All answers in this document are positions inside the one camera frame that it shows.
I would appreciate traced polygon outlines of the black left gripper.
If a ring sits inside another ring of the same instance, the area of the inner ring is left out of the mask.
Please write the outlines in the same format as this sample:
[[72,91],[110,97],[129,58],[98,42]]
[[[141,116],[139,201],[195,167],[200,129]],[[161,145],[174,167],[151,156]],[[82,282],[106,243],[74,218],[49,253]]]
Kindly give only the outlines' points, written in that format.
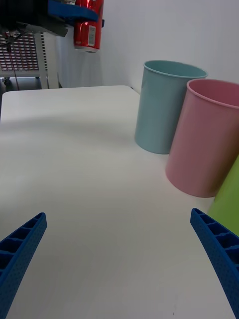
[[56,0],[2,0],[0,32],[50,33],[65,37],[68,29],[63,19],[98,21],[93,10]]

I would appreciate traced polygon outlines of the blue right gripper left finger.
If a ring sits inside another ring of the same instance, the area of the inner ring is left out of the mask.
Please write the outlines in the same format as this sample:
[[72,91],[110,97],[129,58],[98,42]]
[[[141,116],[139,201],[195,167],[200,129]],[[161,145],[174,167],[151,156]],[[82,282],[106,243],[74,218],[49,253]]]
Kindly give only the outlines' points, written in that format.
[[6,318],[20,283],[47,228],[41,212],[0,242],[0,318]]

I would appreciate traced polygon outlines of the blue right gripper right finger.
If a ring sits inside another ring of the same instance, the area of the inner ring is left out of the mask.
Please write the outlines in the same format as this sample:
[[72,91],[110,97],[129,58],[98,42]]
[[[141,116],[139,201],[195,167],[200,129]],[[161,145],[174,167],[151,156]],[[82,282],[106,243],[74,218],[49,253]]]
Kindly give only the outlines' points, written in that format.
[[239,318],[239,237],[197,208],[190,223],[216,272],[236,318]]

